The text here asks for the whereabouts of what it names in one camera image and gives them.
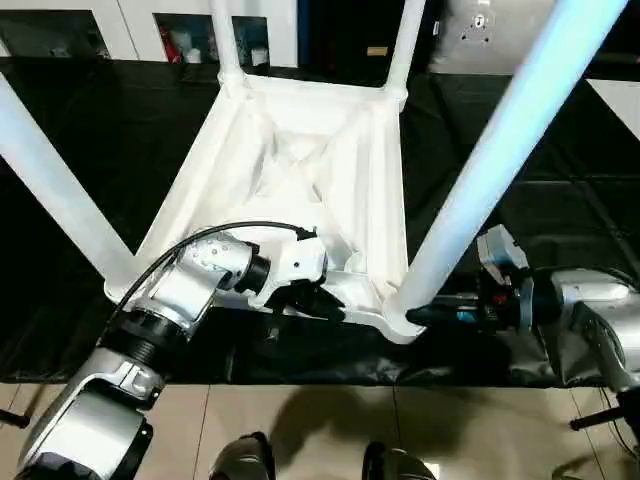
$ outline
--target white plastic frame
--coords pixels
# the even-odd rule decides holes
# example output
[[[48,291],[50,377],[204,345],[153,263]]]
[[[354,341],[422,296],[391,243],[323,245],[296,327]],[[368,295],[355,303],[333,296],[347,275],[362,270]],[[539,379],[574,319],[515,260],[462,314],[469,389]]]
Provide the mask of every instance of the white plastic frame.
[[[235,171],[235,176],[212,176],[214,168],[224,166],[224,163],[220,162],[225,158],[231,158],[233,161],[252,158],[264,160],[269,152],[278,153],[278,141],[286,143],[286,138],[281,135],[283,127],[285,132],[287,128],[295,132],[298,124],[301,124],[316,136],[307,135],[307,138],[304,135],[294,135],[294,157],[299,155],[300,151],[308,149],[309,145],[314,145],[318,132],[324,132],[328,139],[338,138],[333,145],[338,147],[338,157],[345,159],[341,168],[357,169],[359,155],[357,152],[353,155],[349,149],[340,150],[344,145],[350,144],[343,142],[343,137],[332,130],[332,125],[344,123],[345,131],[351,132],[346,135],[347,139],[359,140],[360,137],[353,136],[352,130],[360,128],[361,125],[366,126],[367,122],[372,121],[373,126],[367,128],[369,133],[374,135],[367,137],[368,140],[365,142],[366,151],[369,152],[366,158],[377,158],[377,165],[383,165],[384,168],[375,175],[368,175],[367,182],[356,182],[355,187],[367,189],[368,198],[374,202],[376,197],[371,196],[371,192],[382,192],[385,202],[389,202],[373,205],[380,209],[382,220],[369,215],[369,222],[373,223],[367,225],[363,237],[368,242],[365,245],[365,253],[380,253],[382,259],[380,260],[378,255],[365,255],[362,258],[356,256],[355,260],[350,257],[349,260],[353,260],[352,263],[356,265],[355,270],[345,268],[344,272],[333,272],[333,278],[329,279],[327,288],[348,297],[348,321],[373,325],[396,343],[411,342],[422,332],[420,327],[406,320],[406,310],[428,304],[433,299],[579,80],[627,3],[626,0],[561,0],[556,5],[547,26],[485,128],[408,274],[396,289],[389,279],[397,278],[398,272],[403,268],[406,270],[406,260],[404,265],[402,264],[403,255],[406,258],[406,250],[404,253],[402,250],[402,189],[397,188],[400,167],[397,156],[397,114],[406,96],[404,84],[424,0],[407,0],[405,3],[390,75],[382,89],[245,76],[238,66],[231,18],[225,14],[226,2],[213,2],[223,87],[136,259],[124,247],[120,238],[115,235],[106,219],[68,171],[4,79],[0,82],[0,154],[103,275],[111,294],[117,297],[118,293],[126,288],[135,272],[139,271],[140,265],[148,264],[151,258],[191,230],[207,223],[216,223],[214,217],[217,214],[228,216],[228,212],[224,213],[222,206],[216,203],[218,200],[214,204],[210,203],[211,198],[219,192],[209,187],[222,189],[222,194],[217,198],[225,199],[231,204],[242,195],[249,200],[255,198],[256,192],[252,190],[244,194],[235,188],[224,190],[227,188],[225,181],[232,184],[236,182],[234,187],[239,185],[241,189],[252,185],[251,178],[244,184],[238,183],[238,179],[242,179],[242,175],[237,174],[238,170]],[[296,117],[300,115],[297,107],[301,105],[306,110],[303,110],[301,117]],[[351,108],[358,105],[364,105],[365,108]],[[280,130],[274,130],[273,125],[265,122],[265,111],[275,115],[274,124]],[[237,137],[246,132],[253,132],[255,135]],[[309,141],[299,142],[301,138],[307,138]],[[331,148],[333,147],[326,143],[326,148],[322,149],[317,158],[323,162],[332,161],[332,157],[326,155]],[[307,173],[304,168],[298,170]],[[272,175],[271,179],[275,178],[277,182],[282,178],[295,180],[296,177],[289,175],[292,171],[277,170],[277,174]],[[326,211],[340,214],[342,205],[338,205],[338,209],[331,207],[331,202],[335,200],[331,196],[331,189],[340,183],[341,175],[331,177],[332,181],[324,186],[314,183],[316,180],[309,180],[309,177],[300,176],[299,179],[303,181],[291,181],[286,184],[287,188],[291,188],[297,195],[302,193],[303,197],[310,195],[310,192],[321,196],[322,208],[317,210],[320,214]],[[305,184],[312,184],[314,188],[305,189]],[[258,200],[260,201],[254,202],[251,206],[257,208],[252,211],[253,214],[263,203],[268,203],[262,198]],[[240,210],[250,203],[241,202]],[[344,209],[353,212],[356,203],[346,202]],[[306,218],[295,218],[300,213],[296,211],[297,206],[296,203],[289,202],[287,208],[281,208],[278,213],[285,217],[294,217],[294,220],[297,220],[294,223],[309,226]],[[365,207],[367,210],[363,211],[362,215],[371,212],[371,205],[367,204]],[[301,212],[309,213],[304,208]],[[273,212],[266,214],[266,217],[270,217],[271,214]],[[345,248],[345,242],[341,242],[341,239],[350,238],[348,232],[344,232],[345,224],[336,223],[339,224],[339,228],[334,228],[335,224],[323,225],[319,231],[321,238],[324,236],[327,241],[330,254],[335,254],[339,259],[341,253],[353,251],[349,250],[350,245]],[[262,232],[253,232],[250,236],[255,240],[256,235],[262,236],[261,240],[267,240],[268,248],[268,240],[273,237]],[[379,260],[382,263],[372,264],[372,259],[374,263]],[[358,280],[358,268],[364,272],[361,276],[362,282]],[[389,288],[386,292],[381,292],[380,287],[384,287],[385,282]],[[372,284],[375,284],[376,288],[367,290],[367,285]],[[377,293],[379,298],[370,298],[372,291]],[[361,303],[369,300],[370,305]],[[370,308],[376,302],[378,309]]]
[[[138,60],[116,0],[0,0],[2,10],[90,10],[111,58]],[[0,57],[8,56],[11,53],[1,44]]]
[[[140,60],[166,62],[154,13],[210,15],[208,0],[119,0]],[[265,17],[270,63],[278,67],[298,65],[297,0],[233,0],[229,13],[241,17]]]

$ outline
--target floor tile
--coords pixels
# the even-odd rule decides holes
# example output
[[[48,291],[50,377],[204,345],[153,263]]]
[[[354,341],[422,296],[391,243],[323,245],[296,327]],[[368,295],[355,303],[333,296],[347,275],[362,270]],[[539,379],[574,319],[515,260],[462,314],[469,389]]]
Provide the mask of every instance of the floor tile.
[[[0,408],[8,409],[17,391],[18,384],[0,383]]]
[[[627,128],[640,138],[640,84],[613,80],[589,80],[589,84]]]
[[[193,478],[208,388],[169,385],[164,389],[147,414],[153,440],[136,480]]]
[[[11,411],[23,414],[34,409],[30,426],[25,430],[5,425],[0,430],[0,479],[12,479],[16,473],[18,456],[27,439],[29,429],[62,391],[62,385],[22,384],[17,389]]]
[[[571,390],[580,415],[590,415],[608,408],[606,400],[597,388],[574,388]],[[615,395],[608,393],[612,405],[617,405]],[[634,448],[636,441],[631,429],[624,420],[616,422],[620,433],[630,448]],[[613,424],[603,424],[586,429],[594,446],[598,462],[607,480],[628,480],[640,477],[637,462],[616,442]]]
[[[370,441],[399,440],[391,388],[212,386],[196,480],[228,442],[258,430],[273,444],[278,480],[358,479]]]
[[[398,388],[396,404],[402,447],[440,480],[602,480],[569,391]]]

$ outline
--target cabinet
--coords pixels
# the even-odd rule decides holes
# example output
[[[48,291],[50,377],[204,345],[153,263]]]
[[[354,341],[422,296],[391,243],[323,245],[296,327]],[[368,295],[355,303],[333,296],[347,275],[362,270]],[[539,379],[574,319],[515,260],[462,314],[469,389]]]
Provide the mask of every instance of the cabinet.
[[[116,0],[0,0],[0,56],[138,55]]]
[[[140,60],[167,61],[163,44],[167,30],[174,28],[172,43],[185,43],[198,50],[202,61],[215,60],[215,47],[211,43],[213,24],[208,0],[119,0],[131,38]],[[296,0],[230,0],[228,8],[234,17],[236,41],[240,59],[250,58],[255,48],[245,43],[264,43],[273,66],[296,67],[297,8]],[[260,38],[261,27],[265,39]],[[177,45],[184,53],[184,46]]]

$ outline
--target glass cabinet door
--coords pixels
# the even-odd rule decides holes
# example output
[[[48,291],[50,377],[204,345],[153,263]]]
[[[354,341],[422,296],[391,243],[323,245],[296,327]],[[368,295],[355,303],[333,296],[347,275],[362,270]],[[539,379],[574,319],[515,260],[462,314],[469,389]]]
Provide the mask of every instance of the glass cabinet door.
[[[117,0],[0,0],[0,55],[138,59]]]

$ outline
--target black tablecloth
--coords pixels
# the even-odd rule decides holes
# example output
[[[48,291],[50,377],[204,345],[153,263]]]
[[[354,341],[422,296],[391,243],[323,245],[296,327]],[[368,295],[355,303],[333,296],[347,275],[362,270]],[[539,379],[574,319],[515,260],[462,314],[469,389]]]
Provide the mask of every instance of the black tablecloth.
[[[9,60],[0,71],[135,249],[217,95],[216,67]],[[411,79],[401,116],[410,255],[508,82]],[[534,266],[613,267],[638,278],[640,219],[627,207],[640,191],[639,152],[637,139],[583,81],[487,225],[504,223]],[[5,163],[0,219],[0,380],[64,381],[112,308],[102,280]],[[456,271],[474,268],[472,249]],[[214,309],[173,381],[546,387],[599,378],[584,342],[553,326],[492,335],[452,324],[397,346],[368,327]]]

